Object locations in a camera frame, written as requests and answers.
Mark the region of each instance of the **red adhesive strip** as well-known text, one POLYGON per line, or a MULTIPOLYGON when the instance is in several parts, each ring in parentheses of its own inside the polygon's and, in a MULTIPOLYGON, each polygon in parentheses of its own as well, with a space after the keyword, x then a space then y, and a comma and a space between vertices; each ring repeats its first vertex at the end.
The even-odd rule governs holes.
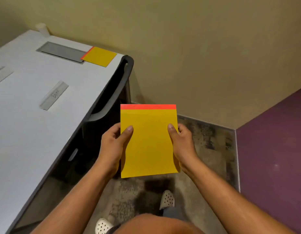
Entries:
POLYGON ((83 58, 92 50, 92 48, 94 48, 94 47, 91 47, 90 50, 87 51, 86 54, 82 56, 81 60, 83 60, 83 58))
POLYGON ((120 104, 120 109, 175 109, 175 104, 120 104))

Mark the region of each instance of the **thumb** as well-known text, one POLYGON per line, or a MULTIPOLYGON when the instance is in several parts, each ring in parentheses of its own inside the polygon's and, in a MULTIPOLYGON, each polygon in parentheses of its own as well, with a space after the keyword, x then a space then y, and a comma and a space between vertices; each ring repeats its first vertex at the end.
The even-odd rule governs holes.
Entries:
POLYGON ((172 142, 175 142, 175 140, 179 137, 178 132, 171 123, 168 125, 168 133, 172 139, 172 142))
POLYGON ((128 126, 122 133, 121 135, 117 138, 117 140, 124 144, 127 139, 129 139, 131 137, 133 133, 133 126, 128 126))

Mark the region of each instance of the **yellow sticky note pad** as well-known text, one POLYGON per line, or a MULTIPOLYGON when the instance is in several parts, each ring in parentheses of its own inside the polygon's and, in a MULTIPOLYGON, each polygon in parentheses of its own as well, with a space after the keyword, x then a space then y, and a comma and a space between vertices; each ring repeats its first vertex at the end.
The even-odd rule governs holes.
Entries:
POLYGON ((168 124, 178 128, 174 104, 121 104, 121 132, 133 126, 133 135, 121 158, 121 177, 180 171, 173 155, 168 124))
POLYGON ((96 65, 107 67, 116 55, 117 53, 115 52, 92 47, 81 59, 96 65))

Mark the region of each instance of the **shoe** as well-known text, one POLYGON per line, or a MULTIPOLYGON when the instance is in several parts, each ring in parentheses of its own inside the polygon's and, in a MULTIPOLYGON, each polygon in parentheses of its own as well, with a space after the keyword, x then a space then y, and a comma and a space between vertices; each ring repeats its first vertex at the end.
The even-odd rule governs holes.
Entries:
POLYGON ((95 226, 95 234, 105 234, 114 225, 104 218, 100 218, 95 226))
POLYGON ((175 205, 175 200, 172 192, 170 190, 165 190, 161 197, 159 210, 168 207, 174 207, 174 205, 175 205))

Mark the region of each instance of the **concrete floor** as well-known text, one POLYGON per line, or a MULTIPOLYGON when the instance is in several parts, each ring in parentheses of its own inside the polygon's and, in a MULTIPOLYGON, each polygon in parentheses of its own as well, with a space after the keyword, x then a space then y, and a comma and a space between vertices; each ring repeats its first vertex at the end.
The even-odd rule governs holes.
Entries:
MULTIPOLYGON (((238 189, 234 131, 181 116, 178 121, 192 131, 198 156, 205 164, 238 189)), ((18 227, 42 220, 72 187, 67 182, 49 177, 18 223, 18 227)), ((202 231, 226 233, 194 183, 181 172, 112 179, 102 193, 84 234, 93 234, 95 224, 101 217, 112 218, 114 224, 119 224, 141 213, 161 215, 160 199, 166 189, 173 192, 176 207, 180 212, 202 231)))

